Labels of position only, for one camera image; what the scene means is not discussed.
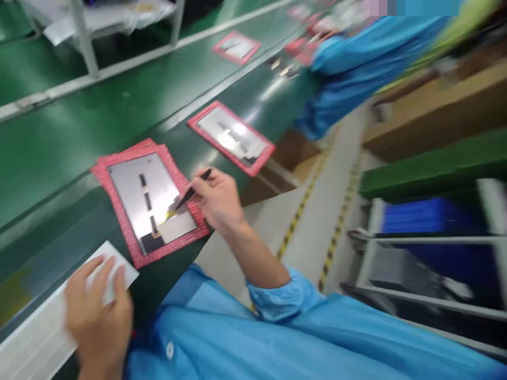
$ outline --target worker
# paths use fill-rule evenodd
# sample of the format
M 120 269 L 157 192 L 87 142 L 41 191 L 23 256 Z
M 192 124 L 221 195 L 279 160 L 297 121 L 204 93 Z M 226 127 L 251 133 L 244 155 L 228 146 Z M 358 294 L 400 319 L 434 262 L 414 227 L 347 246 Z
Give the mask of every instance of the worker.
M 65 291 L 81 380 L 506 378 L 506 366 L 465 346 L 350 297 L 320 294 L 247 224 L 234 179 L 213 168 L 204 181 L 205 170 L 192 181 L 192 201 L 231 248 L 257 312 L 192 265 L 150 327 L 130 342 L 133 305 L 124 270 L 114 275 L 115 302 L 104 306 L 113 262 L 87 290 L 87 276 L 102 261 L 96 258 L 75 272 Z
M 381 3 L 387 9 L 388 1 Z M 407 14 L 409 8 L 432 10 L 431 5 L 422 6 L 424 2 L 399 0 L 398 3 L 401 8 L 407 6 Z M 462 0 L 441 3 L 458 10 Z M 324 137 L 333 125 L 427 52 L 453 19 L 450 15 L 417 12 L 416 15 L 383 16 L 350 37 L 349 33 L 337 33 L 323 41 L 311 66 L 311 71 L 321 79 L 321 88 L 308 101 L 293 128 L 311 141 Z

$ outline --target yellow and black striped line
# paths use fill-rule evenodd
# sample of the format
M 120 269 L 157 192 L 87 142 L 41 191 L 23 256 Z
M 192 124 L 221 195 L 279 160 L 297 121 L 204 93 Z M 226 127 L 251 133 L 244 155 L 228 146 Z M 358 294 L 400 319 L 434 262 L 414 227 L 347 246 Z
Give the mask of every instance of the yellow and black striped line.
M 326 261 L 324 262 L 324 266 L 322 268 L 321 277 L 318 280 L 318 290 L 322 292 L 324 290 L 324 284 L 326 283 L 327 275 L 329 274 L 329 270 L 331 268 L 331 264 L 333 263 L 333 257 L 336 252 L 336 246 L 338 245 L 338 238 L 343 230 L 343 225 L 345 224 L 345 217 L 347 215 L 347 211 L 349 210 L 350 203 L 352 202 L 354 191 L 359 182 L 359 177 L 361 174 L 361 160 L 362 160 L 362 152 L 359 153 L 358 158 L 355 161 L 354 167 L 350 172 L 349 185 L 345 191 L 345 198 L 343 199 L 343 204 L 340 209 L 340 214 L 338 216 L 338 222 L 336 224 L 336 228 L 334 229 L 333 237 L 331 238 L 331 242 L 329 243 L 329 247 L 327 248 Z
M 294 232 L 296 231 L 297 224 L 299 223 L 299 219 L 301 218 L 301 215 L 305 211 L 306 202 L 308 202 L 308 199 L 310 198 L 310 195 L 313 191 L 313 187 L 315 185 L 315 182 L 317 182 L 320 174 L 322 173 L 322 169 L 324 168 L 325 163 L 327 162 L 327 157 L 329 155 L 329 151 L 326 150 L 322 153 L 322 158 L 317 166 L 317 169 L 315 170 L 315 173 L 313 174 L 312 181 L 310 182 L 308 189 L 305 192 L 305 195 L 303 196 L 303 199 L 301 200 L 301 203 L 299 204 L 299 207 L 296 211 L 296 214 L 294 215 L 292 222 L 290 223 L 289 228 L 287 229 L 287 232 L 285 233 L 284 239 L 280 245 L 280 248 L 278 249 L 278 252 L 276 253 L 276 257 L 278 260 L 281 260 L 282 257 L 285 255 L 285 251 L 287 250 L 287 246 L 289 245 L 290 241 L 292 240 L 292 236 L 294 235 Z

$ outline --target gray floor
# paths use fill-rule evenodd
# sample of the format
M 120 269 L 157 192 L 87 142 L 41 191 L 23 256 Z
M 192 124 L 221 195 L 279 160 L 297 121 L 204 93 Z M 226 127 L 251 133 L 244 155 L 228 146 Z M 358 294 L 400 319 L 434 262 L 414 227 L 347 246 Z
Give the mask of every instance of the gray floor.
M 334 235 L 349 185 L 349 174 L 361 153 L 360 141 L 367 123 L 366 110 L 367 105 L 364 104 L 345 117 L 339 123 L 334 141 L 327 139 L 325 142 L 331 146 L 329 157 L 283 257 L 286 265 L 299 270 L 315 285 L 321 276 L 327 248 Z M 379 165 L 381 162 L 368 153 L 362 154 L 361 170 Z M 273 253 L 278 251 L 311 178 L 309 176 L 304 186 L 292 192 L 245 208 L 247 220 Z M 337 250 L 325 281 L 325 294 L 336 291 L 341 281 L 354 277 L 360 257 L 352 249 L 346 231 L 361 224 L 363 202 L 354 192 L 345 215 L 345 228 L 339 236 Z M 243 274 L 221 236 L 215 233 L 210 238 L 196 263 L 237 299 L 250 305 Z

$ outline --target blue lab coat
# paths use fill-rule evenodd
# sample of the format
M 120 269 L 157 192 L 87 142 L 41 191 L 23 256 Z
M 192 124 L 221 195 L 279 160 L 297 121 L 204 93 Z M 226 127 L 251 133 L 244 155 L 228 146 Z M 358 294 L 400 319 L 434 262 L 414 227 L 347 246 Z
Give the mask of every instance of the blue lab coat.
M 449 19 L 386 16 L 354 37 L 334 36 L 324 41 L 312 65 L 312 71 L 322 74 L 323 85 L 295 120 L 294 128 L 309 140 L 322 138 L 423 55 Z
M 132 344 L 126 377 L 505 379 L 507 367 L 350 297 L 321 295 L 297 271 L 279 289 L 248 285 L 256 316 L 196 265 Z

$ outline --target white button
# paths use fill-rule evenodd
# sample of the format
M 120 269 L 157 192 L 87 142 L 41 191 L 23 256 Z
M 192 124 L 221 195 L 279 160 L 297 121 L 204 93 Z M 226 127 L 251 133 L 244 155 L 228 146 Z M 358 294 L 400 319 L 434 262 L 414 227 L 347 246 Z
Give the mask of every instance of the white button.
M 172 342 L 167 343 L 167 350 L 165 351 L 167 359 L 171 360 L 174 355 L 174 345 Z

